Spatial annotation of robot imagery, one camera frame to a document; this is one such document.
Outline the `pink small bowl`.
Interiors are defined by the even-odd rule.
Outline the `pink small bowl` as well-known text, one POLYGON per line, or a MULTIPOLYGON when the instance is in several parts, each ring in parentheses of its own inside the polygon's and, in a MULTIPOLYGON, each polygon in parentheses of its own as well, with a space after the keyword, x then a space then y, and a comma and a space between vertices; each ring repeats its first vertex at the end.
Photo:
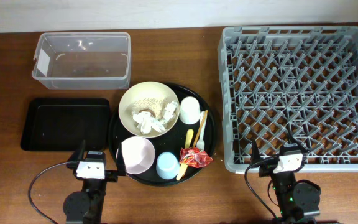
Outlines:
POLYGON ((128 174, 141 174, 154 163, 155 148, 146 138, 129 137, 121 143, 118 150, 122 152, 128 174))

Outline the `light blue plastic cup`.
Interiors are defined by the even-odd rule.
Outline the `light blue plastic cup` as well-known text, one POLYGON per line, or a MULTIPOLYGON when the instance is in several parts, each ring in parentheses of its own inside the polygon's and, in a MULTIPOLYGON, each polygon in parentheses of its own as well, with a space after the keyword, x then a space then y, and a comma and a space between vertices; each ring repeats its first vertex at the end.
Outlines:
POLYGON ((178 159, 171 152, 163 152, 157 158, 156 171, 165 180, 173 179, 180 170, 178 159))

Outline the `white tissue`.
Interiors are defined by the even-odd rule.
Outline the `white tissue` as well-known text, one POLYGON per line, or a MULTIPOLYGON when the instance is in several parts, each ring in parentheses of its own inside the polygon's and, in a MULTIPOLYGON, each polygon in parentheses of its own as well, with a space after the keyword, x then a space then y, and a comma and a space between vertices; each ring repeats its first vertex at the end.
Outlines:
POLYGON ((167 123, 171 121, 175 117, 175 112, 178 107, 177 101, 172 101, 166 104, 165 108, 163 109, 163 120, 167 123))
POLYGON ((137 123, 136 128, 139 129, 143 135, 150 134, 152 130, 158 133, 162 133, 166 130, 165 126, 148 111, 141 111, 137 114, 133 113, 132 119, 137 123))

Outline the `white plastic fork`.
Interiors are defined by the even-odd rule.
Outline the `white plastic fork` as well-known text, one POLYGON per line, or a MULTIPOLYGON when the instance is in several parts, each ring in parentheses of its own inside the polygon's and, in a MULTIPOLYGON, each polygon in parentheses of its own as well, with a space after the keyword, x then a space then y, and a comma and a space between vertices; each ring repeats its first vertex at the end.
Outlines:
POLYGON ((204 151, 204 146, 205 146, 205 142, 203 139, 204 136, 204 130, 205 130, 205 126, 206 126, 206 120, 204 122, 203 128, 201 130, 198 142, 196 143, 196 147, 200 150, 200 151, 204 151))

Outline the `beige large bowl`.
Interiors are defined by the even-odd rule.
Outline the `beige large bowl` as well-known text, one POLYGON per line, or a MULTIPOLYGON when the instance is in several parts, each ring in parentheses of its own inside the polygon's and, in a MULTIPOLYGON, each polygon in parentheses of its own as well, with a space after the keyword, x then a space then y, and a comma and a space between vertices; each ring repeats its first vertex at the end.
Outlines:
POLYGON ((171 88, 159 82, 142 82, 134 85, 129 88, 123 95, 119 103, 119 119, 121 120, 122 125, 132 134, 136 136, 143 136, 145 138, 154 138, 161 136, 168 132, 177 122, 180 114, 180 104, 177 98, 177 95, 173 92, 171 88), (159 120, 166 128, 162 133, 158 133, 154 130, 150 134, 143 135, 139 129, 136 128, 137 123, 132 119, 132 107, 133 104, 140 99, 144 98, 156 98, 162 97, 165 99, 166 104, 177 101, 178 107, 175 112, 175 117, 169 121, 165 122, 161 117, 159 120))

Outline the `red snack wrapper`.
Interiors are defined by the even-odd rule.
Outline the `red snack wrapper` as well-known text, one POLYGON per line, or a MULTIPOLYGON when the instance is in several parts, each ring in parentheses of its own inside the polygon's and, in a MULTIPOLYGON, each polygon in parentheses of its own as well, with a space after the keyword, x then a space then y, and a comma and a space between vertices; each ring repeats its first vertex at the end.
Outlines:
POLYGON ((181 149, 181 164, 186 164, 194 168, 201 168, 209 165, 212 161, 212 157, 210 157, 205 151, 201 151, 197 147, 181 149))

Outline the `wooden chopstick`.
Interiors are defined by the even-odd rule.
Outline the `wooden chopstick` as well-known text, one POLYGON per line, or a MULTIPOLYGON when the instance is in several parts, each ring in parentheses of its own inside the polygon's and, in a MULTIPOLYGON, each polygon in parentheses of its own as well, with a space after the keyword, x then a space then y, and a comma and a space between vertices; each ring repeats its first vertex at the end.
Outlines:
POLYGON ((200 136, 200 133, 201 133, 201 130, 203 128, 203 125, 204 125, 204 122, 206 120, 206 117, 208 116, 208 110, 205 110, 201 113, 201 122, 200 122, 200 126, 199 126, 199 129, 198 129, 198 132, 196 133, 196 136, 195 136, 195 140, 194 140, 194 143, 193 143, 193 147, 196 146, 196 143, 198 142, 198 139, 199 139, 199 136, 200 136))

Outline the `rice and food scraps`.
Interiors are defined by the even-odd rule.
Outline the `rice and food scraps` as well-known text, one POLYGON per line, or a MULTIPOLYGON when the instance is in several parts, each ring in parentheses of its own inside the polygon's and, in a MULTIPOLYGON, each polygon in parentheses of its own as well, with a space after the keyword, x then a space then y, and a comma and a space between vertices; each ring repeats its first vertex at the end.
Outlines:
POLYGON ((166 101, 162 97, 156 98, 144 98, 137 100, 132 107, 132 111, 135 114, 139 114, 141 111, 150 112, 155 118, 160 119, 162 117, 162 111, 166 105, 166 101))

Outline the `white plastic cup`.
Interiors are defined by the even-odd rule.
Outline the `white plastic cup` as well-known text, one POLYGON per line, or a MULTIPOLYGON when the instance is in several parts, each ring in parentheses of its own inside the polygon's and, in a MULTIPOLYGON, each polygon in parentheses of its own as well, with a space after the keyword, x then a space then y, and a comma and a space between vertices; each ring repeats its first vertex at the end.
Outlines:
POLYGON ((192 96, 185 97, 180 103, 179 119, 185 124, 195 124, 200 120, 200 103, 192 96))

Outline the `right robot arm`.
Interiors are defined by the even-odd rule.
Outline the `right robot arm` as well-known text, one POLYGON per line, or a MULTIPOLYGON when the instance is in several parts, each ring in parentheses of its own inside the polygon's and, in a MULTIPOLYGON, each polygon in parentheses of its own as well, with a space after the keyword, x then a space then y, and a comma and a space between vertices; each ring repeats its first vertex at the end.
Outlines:
POLYGON ((321 188, 311 181, 295 178, 295 173, 304 167, 309 150, 303 147, 290 131, 287 131, 287 139, 288 142, 280 147, 278 154, 265 159, 261 158, 256 141, 250 140, 251 163, 245 171, 244 179, 250 191, 273 215, 273 223, 315 223, 315 217, 320 214, 321 188), (251 187, 247 173, 254 167, 259 169, 260 177, 270 177, 268 187, 272 187, 275 192, 280 209, 279 216, 251 187))

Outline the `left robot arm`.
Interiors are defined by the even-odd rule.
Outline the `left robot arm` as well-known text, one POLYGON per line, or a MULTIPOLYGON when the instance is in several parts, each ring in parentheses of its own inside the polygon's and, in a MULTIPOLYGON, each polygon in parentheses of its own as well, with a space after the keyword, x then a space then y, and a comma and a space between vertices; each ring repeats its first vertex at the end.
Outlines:
POLYGON ((106 186, 126 175, 126 166, 119 145, 116 155, 116 170, 106 169, 106 155, 99 151, 85 151, 86 142, 67 160, 67 168, 77 180, 83 182, 82 189, 71 193, 63 203, 66 223, 101 223, 106 186))

